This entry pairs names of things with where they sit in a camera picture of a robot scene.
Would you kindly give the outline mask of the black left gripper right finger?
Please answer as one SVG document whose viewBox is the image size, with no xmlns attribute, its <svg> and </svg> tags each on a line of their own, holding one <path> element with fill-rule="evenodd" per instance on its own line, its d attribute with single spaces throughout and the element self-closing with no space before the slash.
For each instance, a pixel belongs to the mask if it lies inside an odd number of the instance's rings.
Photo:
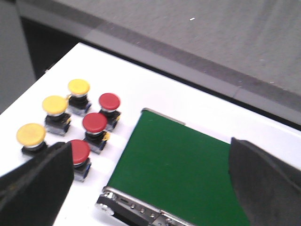
<svg viewBox="0 0 301 226">
<path fill-rule="evenodd" d="M 250 225 L 301 224 L 301 171 L 246 140 L 231 139 L 230 179 Z"/>
</svg>

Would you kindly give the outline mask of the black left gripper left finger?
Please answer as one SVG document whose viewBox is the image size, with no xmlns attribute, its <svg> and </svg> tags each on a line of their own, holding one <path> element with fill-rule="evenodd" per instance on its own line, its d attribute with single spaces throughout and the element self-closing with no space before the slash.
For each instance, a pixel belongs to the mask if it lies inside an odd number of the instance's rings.
<svg viewBox="0 0 301 226">
<path fill-rule="evenodd" d="M 0 224 L 53 225 L 73 179 L 71 144 L 57 142 L 0 178 Z"/>
</svg>

